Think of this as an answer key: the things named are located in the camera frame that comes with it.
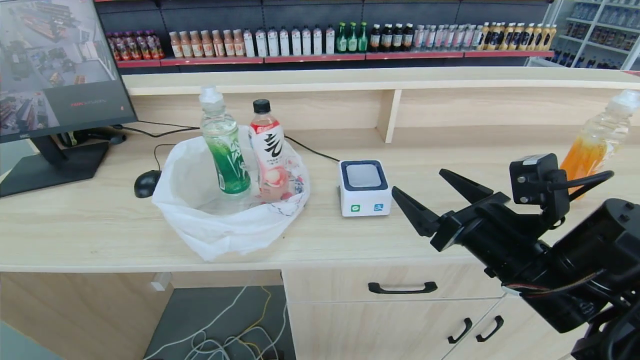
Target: computer mouse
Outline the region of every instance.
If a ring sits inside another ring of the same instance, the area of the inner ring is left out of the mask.
[[[136,182],[133,184],[133,192],[136,197],[145,198],[154,194],[158,180],[160,180],[160,170],[147,171],[144,174],[138,176]]]

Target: counter top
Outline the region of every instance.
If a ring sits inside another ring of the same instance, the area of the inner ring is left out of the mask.
[[[375,129],[289,135],[340,159],[379,159],[390,184],[443,213],[462,208],[465,201],[438,176],[440,168],[511,195],[510,161],[541,152],[556,152],[562,158],[577,130],[573,126],[396,129],[393,144],[384,144]],[[125,143],[112,146],[92,180],[0,199],[0,272],[253,270],[419,264],[470,257],[458,246],[435,251],[429,239],[417,236],[395,204],[388,217],[342,218],[336,164],[294,145],[312,179],[312,195],[303,213],[268,248],[245,256],[225,254],[206,263],[174,233],[150,198],[137,199],[133,194],[137,176],[157,168],[155,145],[193,136],[197,133],[162,139],[131,135]],[[161,163],[169,150],[158,148]],[[566,224],[545,239],[554,242],[608,197],[640,202],[640,189],[633,185],[640,171],[638,157],[640,141],[634,138],[609,164],[617,175],[575,204]]]
[[[424,67],[295,71],[206,72],[125,75],[131,95],[220,92],[311,92],[429,88],[615,88],[640,89],[640,77],[618,70],[543,67]]]

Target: white bottle cap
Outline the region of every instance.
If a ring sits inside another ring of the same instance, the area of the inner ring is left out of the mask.
[[[628,108],[630,112],[634,112],[640,108],[640,92],[626,89],[614,96],[611,101]]]
[[[222,94],[216,90],[215,86],[203,86],[200,88],[200,102],[209,102],[215,104],[222,101]]]

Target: monitor stand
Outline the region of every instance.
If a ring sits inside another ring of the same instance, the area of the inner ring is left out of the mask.
[[[51,136],[32,138],[40,154],[22,158],[0,183],[0,197],[91,179],[109,142],[60,149]]]

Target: robotic arm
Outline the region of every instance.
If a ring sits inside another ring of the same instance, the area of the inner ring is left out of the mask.
[[[556,331],[589,323],[575,359],[640,359],[640,205],[607,199],[550,247],[538,238],[562,225],[569,203],[613,172],[567,181],[556,155],[543,154],[512,162],[509,173],[514,202],[539,205],[539,215],[515,213],[505,206],[508,196],[446,169],[440,175],[471,203],[462,210],[438,216],[396,187],[392,195],[437,251],[466,247],[488,276],[519,292]]]

